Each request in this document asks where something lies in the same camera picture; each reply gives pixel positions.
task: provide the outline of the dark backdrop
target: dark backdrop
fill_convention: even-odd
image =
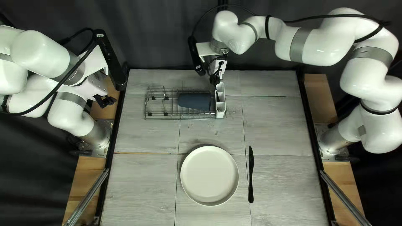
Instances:
[[[121,63],[132,68],[191,68],[187,37],[198,18],[219,0],[1,0],[0,11],[18,28],[43,32],[57,40],[83,27],[104,29]],[[259,15],[270,14],[292,20],[317,14],[327,14],[338,7],[350,7],[385,21],[387,28],[402,38],[400,0],[229,0],[241,4]],[[249,15],[230,8],[240,21]],[[198,41],[209,41],[213,14],[199,27]],[[303,26],[317,27],[320,20]],[[75,40],[70,48],[85,46],[88,36]],[[274,53],[274,41],[258,40],[246,53],[229,56],[229,68],[292,67],[293,62],[280,60]],[[342,60],[330,67],[308,66],[308,73],[325,73],[335,102],[344,96],[339,78],[346,64]]]
[[[83,27],[104,29],[120,63],[127,62],[131,68],[190,69],[191,57],[188,52],[187,37],[198,18],[206,10],[216,6],[218,2],[219,0],[1,0],[0,13],[15,27],[37,30],[54,40],[65,38]],[[398,39],[402,38],[402,20],[398,16],[402,6],[400,0],[229,0],[229,3],[241,4],[259,15],[270,14],[283,20],[327,14],[338,7],[350,7],[378,19],[392,21],[387,29],[395,34]],[[249,16],[239,9],[229,9],[238,15],[239,21]],[[212,23],[213,14],[200,24],[196,32],[198,41],[210,40]],[[316,20],[295,24],[295,26],[316,28],[319,24],[320,20]],[[89,34],[83,34],[73,40],[68,48],[77,52],[86,45],[89,38]],[[306,66],[305,72],[327,74],[336,102],[345,95],[339,87],[339,79],[346,61],[347,58],[330,67]],[[287,62],[276,57],[274,41],[260,39],[246,53],[242,55],[230,54],[228,68],[289,68],[296,65],[297,63]],[[20,122],[13,121],[12,123],[20,125]],[[30,127],[31,122],[24,123]],[[4,118],[0,120],[0,132],[7,132],[10,128],[13,128],[10,121],[4,121]],[[21,133],[25,134],[30,145],[18,145],[17,141],[21,139]],[[49,219],[48,225],[59,225],[58,219],[62,218],[64,213],[69,191],[68,182],[72,180],[74,175],[73,169],[76,159],[66,155],[68,149],[64,150],[61,143],[48,145],[47,143],[52,141],[46,136],[38,137],[33,132],[31,135],[27,135],[24,127],[20,127],[19,131],[14,131],[8,135],[4,137],[2,142],[13,141],[13,143],[3,150],[9,152],[7,158],[3,157],[3,163],[7,163],[3,166],[10,165],[9,159],[18,159],[21,156],[25,156],[26,162],[30,162],[30,159],[33,159],[34,162],[40,160],[40,162],[24,166],[23,170],[16,174],[6,172],[8,167],[4,167],[3,178],[16,177],[15,181],[18,185],[26,177],[29,177],[27,171],[30,168],[46,166],[45,170],[40,169],[38,176],[33,176],[34,179],[29,181],[29,183],[34,183],[33,192],[36,193],[21,192],[23,197],[29,197],[28,205],[30,203],[32,205],[37,204],[36,200],[47,200],[42,207],[36,210],[38,213],[48,212],[49,215],[38,216],[37,212],[32,212],[30,215],[18,215],[18,213],[26,213],[27,209],[18,209],[21,208],[18,203],[22,199],[9,195],[13,194],[13,186],[9,184],[0,190],[0,198],[5,203],[11,203],[11,206],[5,206],[5,209],[1,209],[3,215],[0,218],[10,220],[8,222],[19,218],[21,225],[24,225],[24,219],[19,216],[26,216],[26,219],[33,219],[30,216],[36,217],[34,218],[35,222],[41,220],[38,218],[41,217],[42,219]],[[368,219],[373,225],[384,225],[382,222],[387,222],[389,225],[395,225],[395,222],[399,223],[398,213],[401,208],[398,207],[398,203],[401,200],[401,183],[398,172],[402,171],[401,164],[398,164],[398,160],[402,159],[399,157],[401,156],[400,151],[378,156],[363,151],[361,144],[355,146],[357,146],[356,151],[352,151],[352,153],[362,160],[354,165],[355,176]],[[27,154],[21,155],[18,152],[13,152],[13,150],[18,149],[24,150]],[[36,181],[41,180],[39,175],[45,175],[46,181],[56,180],[59,186],[63,183],[64,185],[62,187],[55,187],[52,184],[48,184],[47,187],[36,186]]]

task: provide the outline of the black knife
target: black knife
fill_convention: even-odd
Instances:
[[[252,170],[254,168],[254,154],[251,146],[248,147],[248,170],[250,171],[250,185],[248,187],[248,202],[254,202],[254,193],[252,191]]]

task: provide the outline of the gray wood-grain tile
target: gray wood-grain tile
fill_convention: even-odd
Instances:
[[[255,155],[252,181],[253,226],[328,225],[314,157]]]
[[[115,154],[102,226],[173,226],[177,155]]]
[[[226,97],[226,119],[182,120],[179,153],[200,144],[213,144],[229,154],[245,154],[241,97]]]
[[[240,71],[242,96],[299,97],[295,71]]]
[[[177,153],[180,120],[145,120],[144,101],[125,95],[115,152]]]
[[[199,77],[193,70],[131,69],[128,77],[126,93],[146,94],[149,86],[182,88],[183,80],[196,76]]]
[[[202,206],[184,192],[180,182],[180,167],[186,156],[179,155],[175,225],[251,226],[245,155],[232,155],[239,169],[239,185],[232,198],[218,206]]]
[[[240,71],[225,71],[223,82],[226,95],[241,95]],[[146,94],[149,86],[187,89],[211,88],[208,75],[199,76],[194,70],[130,70],[126,93]]]
[[[300,97],[242,97],[244,138],[254,154],[312,155]]]

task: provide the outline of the white plate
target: white plate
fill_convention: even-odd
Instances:
[[[203,146],[192,151],[180,170],[186,194],[201,205],[219,205],[228,201],[239,184],[239,169],[225,150]]]

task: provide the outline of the dish rack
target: dish rack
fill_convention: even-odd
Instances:
[[[210,93],[211,107],[202,111],[178,105],[178,97],[182,93]],[[166,119],[225,119],[226,100],[225,85],[220,82],[210,89],[148,87],[145,97],[145,120]]]

